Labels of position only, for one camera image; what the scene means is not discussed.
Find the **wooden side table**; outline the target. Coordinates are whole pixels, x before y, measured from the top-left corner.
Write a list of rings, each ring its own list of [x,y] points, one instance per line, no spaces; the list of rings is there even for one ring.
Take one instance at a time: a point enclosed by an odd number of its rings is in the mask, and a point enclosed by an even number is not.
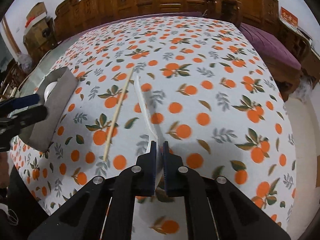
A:
[[[312,88],[319,82],[319,54],[299,31],[279,20],[278,39],[301,64],[303,75],[310,77]]]

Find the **stacked cardboard boxes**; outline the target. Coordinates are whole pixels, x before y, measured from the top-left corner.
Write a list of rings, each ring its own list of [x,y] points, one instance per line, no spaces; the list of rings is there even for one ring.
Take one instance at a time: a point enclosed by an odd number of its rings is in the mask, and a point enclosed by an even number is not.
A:
[[[47,52],[56,48],[54,22],[47,15],[44,2],[33,6],[26,17],[23,44],[34,64],[38,64]]]

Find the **orange print tablecloth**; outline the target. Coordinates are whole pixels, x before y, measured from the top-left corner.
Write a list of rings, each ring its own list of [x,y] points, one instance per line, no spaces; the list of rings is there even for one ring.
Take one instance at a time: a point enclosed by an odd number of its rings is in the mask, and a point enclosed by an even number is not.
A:
[[[295,200],[296,151],[285,103],[263,59],[230,23],[160,16],[82,35],[48,72],[78,80],[46,152],[12,142],[9,208],[27,237],[95,176],[110,178],[147,150],[140,85],[159,142],[201,176],[226,177],[281,229]],[[106,138],[131,68],[134,72]]]

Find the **white plastic knife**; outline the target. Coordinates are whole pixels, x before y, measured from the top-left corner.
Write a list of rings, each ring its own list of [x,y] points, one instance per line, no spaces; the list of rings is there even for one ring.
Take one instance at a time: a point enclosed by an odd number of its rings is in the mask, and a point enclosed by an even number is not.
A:
[[[148,142],[147,150],[151,151],[152,143],[155,145],[155,175],[154,175],[155,185],[154,185],[154,189],[157,189],[157,186],[159,185],[159,182],[161,180],[162,173],[163,173],[162,168],[161,168],[161,164],[162,164],[161,150],[160,150],[160,146],[158,144],[158,136],[157,136],[156,130],[155,130],[153,124],[151,123],[151,114],[148,110],[146,100],[145,100],[145,97],[144,97],[142,89],[141,89],[140,76],[138,74],[135,76],[135,79],[134,79],[134,87],[135,87],[135,93],[138,98],[140,110],[141,110],[145,125],[148,130],[149,142]]]

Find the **carved wooden sofa bench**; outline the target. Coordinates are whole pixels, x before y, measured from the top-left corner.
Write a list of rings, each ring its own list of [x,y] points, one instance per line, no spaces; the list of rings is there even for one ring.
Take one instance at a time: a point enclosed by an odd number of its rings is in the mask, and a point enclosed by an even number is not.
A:
[[[220,19],[222,0],[64,0],[55,11],[55,36],[63,41],[115,20],[177,12],[201,12]]]

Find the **grey metal tray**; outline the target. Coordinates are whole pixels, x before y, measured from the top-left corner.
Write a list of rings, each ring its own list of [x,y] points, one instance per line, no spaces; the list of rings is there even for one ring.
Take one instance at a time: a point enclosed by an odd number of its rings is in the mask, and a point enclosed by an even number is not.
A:
[[[55,81],[57,85],[45,101],[45,88]],[[25,144],[40,152],[48,150],[57,123],[77,85],[78,80],[68,67],[56,69],[44,78],[37,94],[40,96],[40,104],[46,106],[48,115],[45,120],[22,129],[19,137]]]

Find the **red box on side table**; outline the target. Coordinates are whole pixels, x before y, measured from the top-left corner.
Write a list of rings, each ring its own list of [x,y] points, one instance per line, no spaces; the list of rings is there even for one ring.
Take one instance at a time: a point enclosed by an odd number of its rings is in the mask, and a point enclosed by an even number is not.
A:
[[[280,8],[280,19],[292,27],[298,27],[298,18],[283,7]]]

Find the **light bamboo chopstick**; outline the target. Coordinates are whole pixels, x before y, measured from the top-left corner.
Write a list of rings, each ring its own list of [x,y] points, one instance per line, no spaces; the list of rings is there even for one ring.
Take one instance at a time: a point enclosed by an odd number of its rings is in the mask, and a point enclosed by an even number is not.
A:
[[[125,85],[124,85],[124,87],[122,89],[122,92],[120,94],[120,98],[119,98],[117,106],[116,106],[116,111],[115,111],[115,113],[113,115],[111,126],[110,126],[110,129],[109,129],[108,134],[107,134],[106,146],[105,146],[104,155],[103,155],[103,161],[107,161],[113,130],[115,128],[115,124],[117,122],[117,119],[118,119],[118,116],[119,116],[119,113],[120,113],[122,101],[124,100],[124,96],[126,94],[126,90],[127,90],[128,85],[129,85],[129,82],[130,82],[130,79],[131,79],[131,76],[132,76],[133,72],[134,72],[134,68],[131,68],[129,74],[127,75],[127,79],[126,79]]]

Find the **white plastic ladle spoon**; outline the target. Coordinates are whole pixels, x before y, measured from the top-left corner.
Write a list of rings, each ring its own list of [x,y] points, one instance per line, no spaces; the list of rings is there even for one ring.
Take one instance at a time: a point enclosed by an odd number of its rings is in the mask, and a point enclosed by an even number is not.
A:
[[[57,85],[57,81],[55,82],[51,82],[44,91],[44,100],[47,101],[51,92],[53,91],[53,89],[55,88],[55,86]]]

